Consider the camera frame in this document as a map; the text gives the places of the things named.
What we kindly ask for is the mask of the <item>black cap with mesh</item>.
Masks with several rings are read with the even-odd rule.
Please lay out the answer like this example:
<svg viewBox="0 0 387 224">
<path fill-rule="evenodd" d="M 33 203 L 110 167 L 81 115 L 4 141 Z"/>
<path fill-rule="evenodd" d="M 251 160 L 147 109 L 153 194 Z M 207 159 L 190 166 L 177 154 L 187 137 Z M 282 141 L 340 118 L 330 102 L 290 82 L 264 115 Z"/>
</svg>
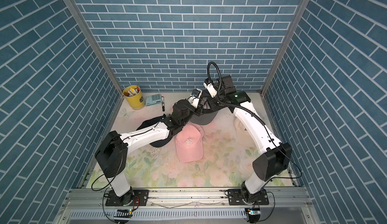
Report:
<svg viewBox="0 0 387 224">
<path fill-rule="evenodd" d="M 210 124 L 215 117 L 217 116 L 218 112 L 211 109 L 210 103 L 208 102 L 210 98 L 206 97 L 201 103 L 203 104 L 203 110 L 201 112 L 200 116 L 193 115 L 190 121 L 193 124 L 197 125 L 208 125 Z"/>
</svg>

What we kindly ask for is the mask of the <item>pink baseball cap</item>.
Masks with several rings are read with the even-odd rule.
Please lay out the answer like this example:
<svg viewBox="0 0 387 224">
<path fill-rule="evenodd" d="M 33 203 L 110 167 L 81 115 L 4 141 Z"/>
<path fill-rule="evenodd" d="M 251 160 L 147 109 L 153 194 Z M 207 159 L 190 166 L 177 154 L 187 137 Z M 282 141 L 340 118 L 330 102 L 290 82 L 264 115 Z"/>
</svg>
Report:
<svg viewBox="0 0 387 224">
<path fill-rule="evenodd" d="M 199 161 L 204 157 L 203 137 L 200 125 L 188 123 L 175 136 L 175 148 L 180 162 Z"/>
</svg>

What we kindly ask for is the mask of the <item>black baseball cap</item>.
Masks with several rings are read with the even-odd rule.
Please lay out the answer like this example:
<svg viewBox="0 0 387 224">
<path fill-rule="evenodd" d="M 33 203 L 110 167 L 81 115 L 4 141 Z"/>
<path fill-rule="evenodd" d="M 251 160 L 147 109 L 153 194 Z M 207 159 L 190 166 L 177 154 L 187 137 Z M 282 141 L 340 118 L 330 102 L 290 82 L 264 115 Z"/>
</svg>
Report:
<svg viewBox="0 0 387 224">
<path fill-rule="evenodd" d="M 164 118 L 166 118 L 166 114 L 163 114 L 160 117 L 155 117 L 155 118 L 152 118 L 150 120 L 146 120 L 137 128 L 137 130 L 141 130 L 141 129 L 144 129 L 146 127 L 150 127 L 150 126 L 158 123 L 160 120 L 162 120 Z M 155 147 L 155 148 L 160 148 L 160 147 L 163 147 L 164 145 L 166 145 L 167 143 L 169 143 L 171 140 L 172 140 L 172 136 L 169 136 L 166 139 L 154 141 L 154 142 L 150 143 L 150 145 Z"/>
</svg>

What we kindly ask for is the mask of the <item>beige baseball cap with text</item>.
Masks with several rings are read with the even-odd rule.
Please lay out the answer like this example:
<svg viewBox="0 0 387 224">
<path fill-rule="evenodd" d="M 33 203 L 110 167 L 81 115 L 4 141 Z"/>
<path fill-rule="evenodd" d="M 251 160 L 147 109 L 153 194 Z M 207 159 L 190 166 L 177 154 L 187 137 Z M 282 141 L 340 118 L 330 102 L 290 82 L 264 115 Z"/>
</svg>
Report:
<svg viewBox="0 0 387 224">
<path fill-rule="evenodd" d="M 247 132 L 248 131 L 247 128 L 245 127 L 245 125 L 243 124 L 243 122 L 237 117 L 235 117 L 233 124 L 234 124 L 234 127 L 236 129 L 236 132 Z"/>
</svg>

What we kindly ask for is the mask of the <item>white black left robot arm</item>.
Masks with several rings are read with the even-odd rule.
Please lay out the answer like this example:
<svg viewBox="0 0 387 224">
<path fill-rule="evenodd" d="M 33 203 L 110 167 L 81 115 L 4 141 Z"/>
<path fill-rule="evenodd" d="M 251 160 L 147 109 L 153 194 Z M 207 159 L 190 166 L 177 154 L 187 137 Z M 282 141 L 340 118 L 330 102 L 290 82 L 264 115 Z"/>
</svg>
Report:
<svg viewBox="0 0 387 224">
<path fill-rule="evenodd" d="M 171 139 L 180 133 L 193 115 L 200 116 L 206 102 L 199 98 L 182 99 L 173 105 L 173 112 L 157 123 L 126 134 L 111 131 L 95 152 L 97 163 L 117 197 L 131 192 L 124 169 L 127 155 L 156 141 Z"/>
</svg>

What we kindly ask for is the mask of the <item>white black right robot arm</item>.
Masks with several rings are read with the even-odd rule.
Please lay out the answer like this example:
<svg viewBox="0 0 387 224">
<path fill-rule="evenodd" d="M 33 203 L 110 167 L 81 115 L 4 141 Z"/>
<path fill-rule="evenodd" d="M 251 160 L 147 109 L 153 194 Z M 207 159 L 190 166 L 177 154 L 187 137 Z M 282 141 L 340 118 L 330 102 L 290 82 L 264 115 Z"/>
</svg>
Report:
<svg viewBox="0 0 387 224">
<path fill-rule="evenodd" d="M 289 143 L 282 143 L 266 127 L 244 91 L 237 91 L 231 83 L 223 82 L 220 69 L 215 62 L 207 65 L 207 76 L 205 88 L 215 99 L 215 104 L 227 107 L 233 112 L 250 134 L 260 153 L 252 163 L 254 173 L 241 186 L 244 201 L 249 204 L 257 202 L 260 192 L 267 183 L 288 168 L 292 147 Z"/>
</svg>

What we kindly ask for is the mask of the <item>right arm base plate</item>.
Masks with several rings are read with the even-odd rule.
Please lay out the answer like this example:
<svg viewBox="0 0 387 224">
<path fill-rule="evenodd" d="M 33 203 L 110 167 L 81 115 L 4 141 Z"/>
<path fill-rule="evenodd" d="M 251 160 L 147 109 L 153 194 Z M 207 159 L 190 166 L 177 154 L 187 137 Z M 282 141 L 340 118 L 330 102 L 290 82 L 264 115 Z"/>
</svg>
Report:
<svg viewBox="0 0 387 224">
<path fill-rule="evenodd" d="M 224 192 L 229 205 L 269 205 L 267 191 L 250 194 L 246 189 L 228 189 Z"/>
</svg>

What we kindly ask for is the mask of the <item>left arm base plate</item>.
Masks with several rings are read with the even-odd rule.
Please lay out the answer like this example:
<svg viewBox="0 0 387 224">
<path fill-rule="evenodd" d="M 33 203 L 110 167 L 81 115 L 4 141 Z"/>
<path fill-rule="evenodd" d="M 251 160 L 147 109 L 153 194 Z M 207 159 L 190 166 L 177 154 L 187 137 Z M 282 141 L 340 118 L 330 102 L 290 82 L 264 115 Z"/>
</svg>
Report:
<svg viewBox="0 0 387 224">
<path fill-rule="evenodd" d="M 149 197 L 148 189 L 130 190 L 121 197 L 118 197 L 113 190 L 104 194 L 106 206 L 146 206 Z"/>
</svg>

